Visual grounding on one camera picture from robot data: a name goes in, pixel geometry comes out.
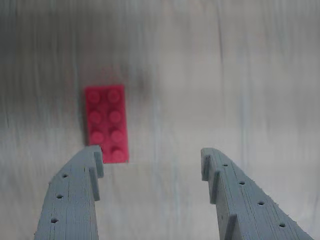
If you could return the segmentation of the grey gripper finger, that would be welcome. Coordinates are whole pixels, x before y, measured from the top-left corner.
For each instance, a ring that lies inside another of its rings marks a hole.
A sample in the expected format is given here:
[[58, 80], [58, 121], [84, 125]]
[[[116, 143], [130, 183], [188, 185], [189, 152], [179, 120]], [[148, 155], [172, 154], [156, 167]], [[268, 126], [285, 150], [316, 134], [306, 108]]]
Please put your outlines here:
[[216, 207], [222, 240], [310, 240], [229, 157], [215, 148], [201, 149], [201, 178]]
[[36, 240], [97, 240], [95, 202], [104, 177], [102, 150], [86, 146], [50, 180], [43, 201]]

